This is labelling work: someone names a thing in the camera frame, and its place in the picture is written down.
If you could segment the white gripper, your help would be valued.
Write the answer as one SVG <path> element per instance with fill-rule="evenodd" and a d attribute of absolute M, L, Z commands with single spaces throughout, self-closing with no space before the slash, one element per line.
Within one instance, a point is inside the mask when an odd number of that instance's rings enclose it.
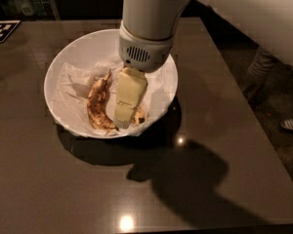
<path fill-rule="evenodd" d="M 121 23 L 118 54 L 127 66 L 122 68 L 117 80 L 114 124 L 118 128 L 129 127 L 146 92 L 147 78 L 144 72 L 158 70 L 169 57 L 172 46 L 172 38 L 147 40 L 134 36 Z"/>

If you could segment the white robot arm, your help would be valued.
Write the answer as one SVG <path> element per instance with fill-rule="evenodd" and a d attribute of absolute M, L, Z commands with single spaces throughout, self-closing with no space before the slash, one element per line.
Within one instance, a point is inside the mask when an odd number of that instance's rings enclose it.
<path fill-rule="evenodd" d="M 242 87 L 252 101 L 277 61 L 293 70 L 293 0 L 123 0 L 119 55 L 142 71 L 168 58 L 180 17 L 222 20 L 258 45 Z M 293 118 L 280 126 L 293 132 Z"/>

